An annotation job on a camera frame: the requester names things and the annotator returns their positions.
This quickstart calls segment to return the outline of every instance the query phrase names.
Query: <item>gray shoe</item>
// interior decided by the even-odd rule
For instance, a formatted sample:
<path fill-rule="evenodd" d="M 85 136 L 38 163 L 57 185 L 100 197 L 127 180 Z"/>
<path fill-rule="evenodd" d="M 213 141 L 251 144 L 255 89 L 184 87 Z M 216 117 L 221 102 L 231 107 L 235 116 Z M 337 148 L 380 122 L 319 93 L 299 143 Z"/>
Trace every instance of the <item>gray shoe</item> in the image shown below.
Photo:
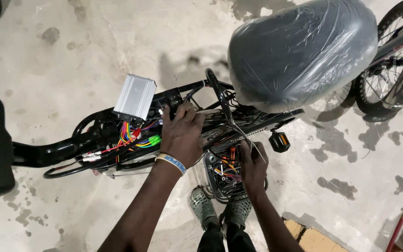
<path fill-rule="evenodd" d="M 247 199 L 241 202 L 228 204 L 224 212 L 220 215 L 223 219 L 223 234 L 226 238 L 228 224 L 236 224 L 242 230 L 245 229 L 245 220 L 253 208 L 251 202 Z"/>
<path fill-rule="evenodd" d="M 192 191 L 189 201 L 191 209 L 200 221 L 203 230 L 206 230 L 209 223 L 220 226 L 214 206 L 201 188 L 195 188 L 194 191 Z"/>

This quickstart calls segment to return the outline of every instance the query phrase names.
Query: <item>seat wrapped in plastic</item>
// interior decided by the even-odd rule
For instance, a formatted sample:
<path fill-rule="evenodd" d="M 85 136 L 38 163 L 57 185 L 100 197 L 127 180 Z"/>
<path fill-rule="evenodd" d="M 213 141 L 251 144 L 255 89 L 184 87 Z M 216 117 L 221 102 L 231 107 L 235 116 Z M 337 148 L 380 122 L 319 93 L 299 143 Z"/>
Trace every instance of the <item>seat wrapped in plastic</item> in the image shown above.
<path fill-rule="evenodd" d="M 376 18 L 362 2 L 315 0 L 237 28 L 230 77 L 239 103 L 285 112 L 349 83 L 377 48 Z"/>

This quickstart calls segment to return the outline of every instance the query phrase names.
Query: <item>white wristband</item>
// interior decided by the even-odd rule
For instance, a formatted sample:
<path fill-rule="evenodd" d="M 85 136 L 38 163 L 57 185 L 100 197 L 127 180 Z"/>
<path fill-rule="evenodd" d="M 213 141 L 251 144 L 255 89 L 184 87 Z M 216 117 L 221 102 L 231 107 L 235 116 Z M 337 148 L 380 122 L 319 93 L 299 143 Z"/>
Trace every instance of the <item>white wristband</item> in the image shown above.
<path fill-rule="evenodd" d="M 185 172 L 186 172 L 186 168 L 184 167 L 184 165 L 182 163 L 180 163 L 178 160 L 176 160 L 174 157 L 171 157 L 171 156 L 169 156 L 167 154 L 164 154 L 164 153 L 160 153 L 158 155 L 158 157 L 155 158 L 155 161 L 157 159 L 166 160 L 167 162 L 175 165 L 175 167 L 178 168 L 181 171 L 181 173 L 182 173 L 181 176 L 183 176 L 185 174 Z"/>

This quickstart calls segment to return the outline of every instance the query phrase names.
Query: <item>black pedal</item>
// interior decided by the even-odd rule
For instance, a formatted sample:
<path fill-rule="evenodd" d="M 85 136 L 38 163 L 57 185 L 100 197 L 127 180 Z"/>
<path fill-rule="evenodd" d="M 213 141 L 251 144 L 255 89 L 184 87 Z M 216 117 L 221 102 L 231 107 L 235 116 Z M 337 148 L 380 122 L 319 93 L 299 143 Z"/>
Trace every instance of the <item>black pedal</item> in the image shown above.
<path fill-rule="evenodd" d="M 273 150 L 279 153 L 288 151 L 290 148 L 290 142 L 284 132 L 271 131 L 271 137 L 268 139 L 270 141 Z"/>

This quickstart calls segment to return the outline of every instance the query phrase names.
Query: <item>left hand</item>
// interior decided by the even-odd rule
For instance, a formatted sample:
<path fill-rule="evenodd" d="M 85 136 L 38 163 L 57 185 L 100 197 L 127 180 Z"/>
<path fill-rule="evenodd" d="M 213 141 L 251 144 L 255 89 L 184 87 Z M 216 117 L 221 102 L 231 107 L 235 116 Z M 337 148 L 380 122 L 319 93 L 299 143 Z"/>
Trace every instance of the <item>left hand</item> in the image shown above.
<path fill-rule="evenodd" d="M 170 108 L 166 106 L 163 114 L 161 153 L 176 158 L 188 169 L 203 154 L 200 134 L 205 116 L 197 114 L 189 102 L 177 108 L 173 120 L 170 119 L 169 113 Z"/>

